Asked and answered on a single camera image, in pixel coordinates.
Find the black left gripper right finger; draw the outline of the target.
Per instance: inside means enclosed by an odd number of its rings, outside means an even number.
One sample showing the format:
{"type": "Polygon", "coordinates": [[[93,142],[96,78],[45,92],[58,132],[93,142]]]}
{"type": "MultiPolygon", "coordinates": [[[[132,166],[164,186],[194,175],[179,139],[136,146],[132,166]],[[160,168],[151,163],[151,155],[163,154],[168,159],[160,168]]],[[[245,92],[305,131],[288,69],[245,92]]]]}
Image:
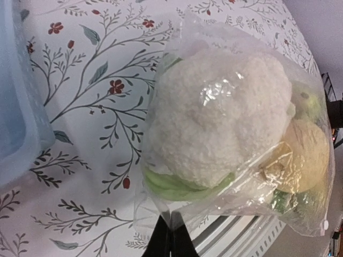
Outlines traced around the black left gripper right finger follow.
{"type": "Polygon", "coordinates": [[[172,232],[171,257],[199,257],[184,224],[172,232]]]}

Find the blue plastic basket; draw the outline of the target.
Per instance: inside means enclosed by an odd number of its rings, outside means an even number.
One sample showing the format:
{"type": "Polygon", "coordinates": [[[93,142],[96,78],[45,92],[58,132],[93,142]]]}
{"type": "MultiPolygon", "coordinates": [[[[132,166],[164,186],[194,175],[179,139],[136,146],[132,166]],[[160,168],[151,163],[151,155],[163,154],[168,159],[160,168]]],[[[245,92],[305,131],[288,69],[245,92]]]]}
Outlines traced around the blue plastic basket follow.
{"type": "Polygon", "coordinates": [[[26,48],[28,13],[18,1],[1,1],[1,186],[55,142],[26,48]]]}

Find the white radish toy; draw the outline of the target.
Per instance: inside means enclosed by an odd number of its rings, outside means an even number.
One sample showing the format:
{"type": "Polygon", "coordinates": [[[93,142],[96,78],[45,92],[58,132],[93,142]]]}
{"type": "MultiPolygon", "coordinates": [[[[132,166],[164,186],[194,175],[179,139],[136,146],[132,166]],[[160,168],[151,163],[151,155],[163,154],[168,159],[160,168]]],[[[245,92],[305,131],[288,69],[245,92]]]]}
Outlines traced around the white radish toy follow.
{"type": "Polygon", "coordinates": [[[298,205],[297,195],[280,190],[273,192],[273,197],[270,202],[271,208],[283,215],[289,211],[292,211],[298,205]]]}

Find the pale yellow round toy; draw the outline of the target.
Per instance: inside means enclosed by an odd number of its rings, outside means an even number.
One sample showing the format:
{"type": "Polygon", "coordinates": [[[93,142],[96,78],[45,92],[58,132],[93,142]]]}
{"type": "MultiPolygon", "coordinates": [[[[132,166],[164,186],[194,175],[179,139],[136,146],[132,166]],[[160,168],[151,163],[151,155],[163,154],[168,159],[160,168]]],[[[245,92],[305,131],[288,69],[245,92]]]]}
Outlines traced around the pale yellow round toy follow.
{"type": "Polygon", "coordinates": [[[330,147],[315,123],[293,120],[276,149],[259,168],[267,182],[286,193],[313,188],[327,171],[330,147]]]}

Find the clear zip top bag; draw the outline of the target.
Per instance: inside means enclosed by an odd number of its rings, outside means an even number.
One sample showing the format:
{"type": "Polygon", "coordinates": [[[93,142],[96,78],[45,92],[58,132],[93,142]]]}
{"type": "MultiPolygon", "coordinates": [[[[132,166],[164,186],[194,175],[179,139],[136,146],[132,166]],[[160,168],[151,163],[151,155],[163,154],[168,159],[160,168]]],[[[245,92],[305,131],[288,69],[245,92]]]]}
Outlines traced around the clear zip top bag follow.
{"type": "Polygon", "coordinates": [[[322,82],[263,41],[187,13],[155,75],[134,224],[276,216],[325,233],[335,173],[322,82]]]}

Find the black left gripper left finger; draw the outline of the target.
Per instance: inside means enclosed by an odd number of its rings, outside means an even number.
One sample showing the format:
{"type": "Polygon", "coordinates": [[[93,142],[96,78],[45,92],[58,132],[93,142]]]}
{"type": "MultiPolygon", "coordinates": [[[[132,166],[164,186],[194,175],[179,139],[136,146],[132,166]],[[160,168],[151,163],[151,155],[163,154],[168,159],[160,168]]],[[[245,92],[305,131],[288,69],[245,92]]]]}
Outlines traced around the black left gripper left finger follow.
{"type": "Polygon", "coordinates": [[[170,257],[173,232],[170,229],[170,214],[161,214],[143,253],[143,257],[170,257]]]}

